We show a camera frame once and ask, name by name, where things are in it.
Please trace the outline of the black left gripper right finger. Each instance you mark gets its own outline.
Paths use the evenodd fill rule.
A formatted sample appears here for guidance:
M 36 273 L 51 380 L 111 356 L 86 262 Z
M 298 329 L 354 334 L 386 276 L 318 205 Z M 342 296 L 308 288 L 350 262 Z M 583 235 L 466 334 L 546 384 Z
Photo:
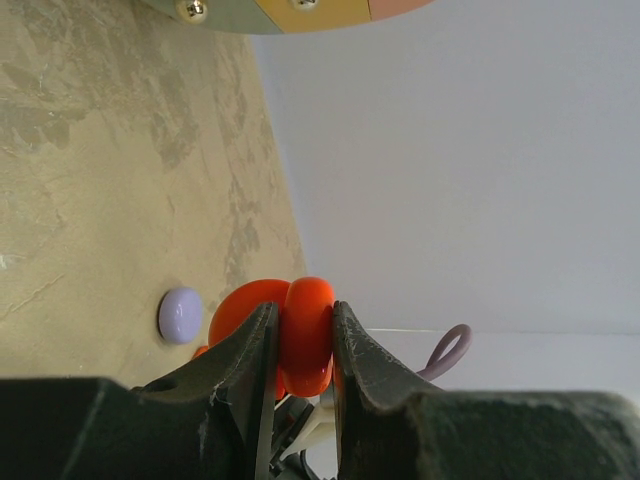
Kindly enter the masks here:
M 333 308 L 342 479 L 635 479 L 639 410 L 580 391 L 444 391 Z

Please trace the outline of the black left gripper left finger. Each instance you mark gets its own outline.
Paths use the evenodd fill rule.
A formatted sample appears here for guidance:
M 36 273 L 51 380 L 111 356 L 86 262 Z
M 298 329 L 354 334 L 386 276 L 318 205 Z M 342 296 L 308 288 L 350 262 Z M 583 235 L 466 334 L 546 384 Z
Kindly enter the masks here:
M 278 308 L 128 389 L 103 377 L 5 379 L 5 479 L 265 479 L 274 420 Z

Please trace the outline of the orange earbud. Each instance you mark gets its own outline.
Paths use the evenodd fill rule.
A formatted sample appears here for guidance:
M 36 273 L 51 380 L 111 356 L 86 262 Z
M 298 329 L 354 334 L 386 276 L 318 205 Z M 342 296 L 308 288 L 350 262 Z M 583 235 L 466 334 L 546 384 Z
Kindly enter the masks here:
M 209 350 L 208 346 L 201 346 L 199 347 L 193 354 L 193 359 L 201 356 L 202 354 L 204 354 L 205 352 L 207 352 Z

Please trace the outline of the purple earbud charging case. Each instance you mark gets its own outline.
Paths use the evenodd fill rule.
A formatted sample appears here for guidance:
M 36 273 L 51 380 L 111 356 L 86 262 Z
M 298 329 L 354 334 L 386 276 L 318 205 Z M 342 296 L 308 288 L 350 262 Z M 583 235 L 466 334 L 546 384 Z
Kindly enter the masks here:
M 203 303 L 192 288 L 169 290 L 161 300 L 158 311 L 158 329 L 162 338 L 175 345 L 192 342 L 200 332 Z

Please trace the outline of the orange round cap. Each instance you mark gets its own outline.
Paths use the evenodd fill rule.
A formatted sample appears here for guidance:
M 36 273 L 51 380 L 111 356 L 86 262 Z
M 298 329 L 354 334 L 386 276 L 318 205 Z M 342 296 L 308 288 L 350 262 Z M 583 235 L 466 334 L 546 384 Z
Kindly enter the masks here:
M 259 305 L 275 303 L 279 313 L 275 398 L 320 395 L 332 378 L 334 302 L 331 284 L 319 277 L 251 281 L 220 303 L 210 323 L 208 345 L 231 335 Z

